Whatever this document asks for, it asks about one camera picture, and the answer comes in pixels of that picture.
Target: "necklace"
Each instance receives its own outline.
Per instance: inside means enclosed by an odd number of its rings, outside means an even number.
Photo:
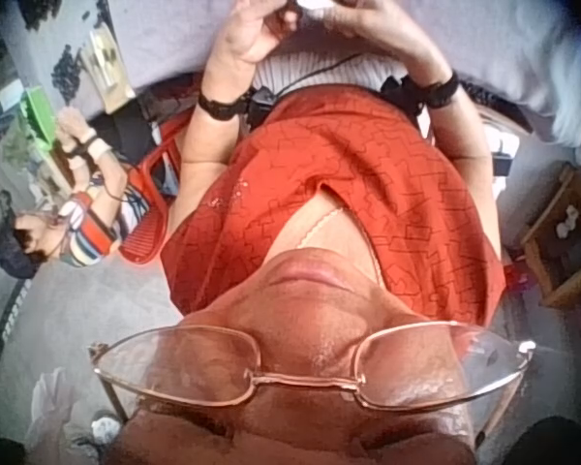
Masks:
[[[312,239],[316,233],[318,233],[327,223],[329,223],[333,218],[335,218],[336,216],[338,216],[340,213],[342,213],[345,210],[346,210],[346,208],[344,208],[343,206],[339,206],[338,208],[331,210],[325,216],[320,218],[319,221],[308,232],[306,232],[306,235],[304,235],[303,238],[299,241],[299,245],[297,245],[296,248],[297,249],[306,248],[306,246],[308,245],[308,242],[310,242],[310,239]],[[364,236],[364,240],[368,244],[368,251],[370,252],[370,260],[372,261],[372,266],[375,269],[375,273],[377,275],[377,284],[379,284],[380,287],[384,288],[385,285],[384,285],[382,274],[381,274],[381,265],[379,264],[379,260],[377,260],[377,256],[375,255],[375,251],[373,250],[372,244],[370,243],[370,240],[368,238],[368,234],[366,233],[366,231],[363,229],[363,227],[361,225],[357,225],[357,226],[361,230],[361,234]]]

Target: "lips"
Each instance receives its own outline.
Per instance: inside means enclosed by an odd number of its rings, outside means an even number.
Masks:
[[[345,273],[327,261],[325,257],[319,257],[319,255],[323,254],[295,253],[288,256],[267,273],[266,285],[275,286],[292,281],[311,281],[355,294],[355,289]]]

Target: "eyeglasses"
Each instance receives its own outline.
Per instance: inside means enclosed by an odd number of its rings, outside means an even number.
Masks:
[[[263,370],[260,346],[225,327],[158,328],[91,349],[118,414],[112,387],[163,402],[226,407],[246,402],[262,385],[339,389],[363,407],[425,413],[468,402],[520,380],[535,343],[513,344],[474,325],[423,322],[376,332],[354,349],[348,377]]]

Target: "red patterned top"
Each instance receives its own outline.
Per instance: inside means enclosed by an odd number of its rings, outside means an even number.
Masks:
[[[301,205],[326,185],[371,239],[387,288],[436,320],[488,325],[505,287],[456,169],[370,93],[327,85],[288,96],[162,252],[187,314],[244,281]]]

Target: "eyeglass frame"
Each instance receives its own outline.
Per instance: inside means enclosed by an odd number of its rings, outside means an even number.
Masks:
[[[260,370],[261,368],[261,352],[260,346],[256,339],[252,337],[250,334],[247,334],[243,331],[239,331],[236,329],[230,329],[227,327],[222,326],[214,326],[214,325],[190,325],[185,327],[185,329],[212,329],[217,332],[222,332],[225,334],[231,334],[232,336],[238,336],[244,341],[247,341],[252,349],[254,350],[256,356],[256,367],[257,370],[250,373],[250,385],[246,392],[233,399],[231,401],[224,401],[224,402],[210,402],[210,401],[190,401],[186,400],[185,398],[179,398],[176,396],[168,395],[168,394],[161,394],[158,392],[154,392],[148,388],[141,388],[135,387],[129,383],[126,383],[122,380],[119,380],[111,375],[108,375],[103,372],[98,366],[99,360],[107,354],[112,349],[122,345],[123,343],[130,341],[136,337],[141,336],[142,334],[146,334],[149,332],[155,332],[162,329],[170,329],[177,328],[177,326],[169,326],[169,327],[158,327],[154,329],[148,329],[146,331],[141,331],[139,333],[133,334],[126,338],[119,340],[118,342],[112,344],[111,346],[108,344],[93,344],[89,348],[89,355],[91,357],[91,363],[93,365],[93,371],[100,379],[102,386],[107,394],[107,397],[112,404],[112,407],[116,411],[116,414],[120,417],[120,419],[126,422],[129,417],[127,416],[124,407],[120,403],[114,386],[119,386],[129,392],[138,395],[149,396],[160,400],[162,402],[168,402],[171,404],[176,405],[190,405],[190,406],[199,406],[199,407],[212,407],[212,408],[219,408],[219,407],[229,407],[233,405],[238,405],[243,402],[246,402],[250,398],[252,398],[258,386],[262,385],[282,385],[282,386],[294,386],[294,387],[301,387],[301,388],[317,388],[317,389],[339,389],[342,392],[350,392],[353,394],[353,398],[355,401],[363,408],[370,409],[370,410],[377,410],[377,411],[385,411],[385,412],[392,412],[397,414],[420,414],[420,413],[430,413],[435,412],[438,410],[447,409],[450,407],[454,407],[456,405],[460,405],[466,402],[473,401],[479,397],[485,396],[491,392],[496,391],[499,388],[503,388],[510,383],[514,382],[515,380],[522,379],[523,374],[527,370],[530,361],[534,354],[535,343],[533,341],[522,341],[519,343],[518,346],[518,353],[524,356],[523,361],[518,366],[518,368],[510,373],[507,376],[501,377],[499,380],[490,383],[489,385],[479,388],[473,392],[459,394],[448,399],[443,400],[435,400],[435,401],[428,401],[421,404],[414,404],[412,406],[383,406],[371,403],[369,400],[364,398],[361,394],[360,387],[363,383],[365,383],[365,379],[362,379],[363,376],[359,375],[359,363],[360,357],[359,354],[362,353],[363,349],[369,345],[375,339],[379,339],[387,334],[400,331],[402,329],[409,329],[413,327],[426,327],[426,326],[457,326],[457,327],[474,327],[473,325],[462,324],[459,322],[419,322],[413,323],[408,325],[400,325],[396,327],[390,327],[386,329],[382,329],[377,331],[369,336],[365,337],[361,340],[359,344],[355,347],[352,355],[352,378],[337,378],[337,377],[313,377],[313,376],[295,376],[295,375],[285,375],[282,373],[271,373],[271,372],[263,372]],[[515,384],[514,389],[512,392],[508,393],[509,399],[507,403],[511,400],[514,392],[518,388],[518,383]]]

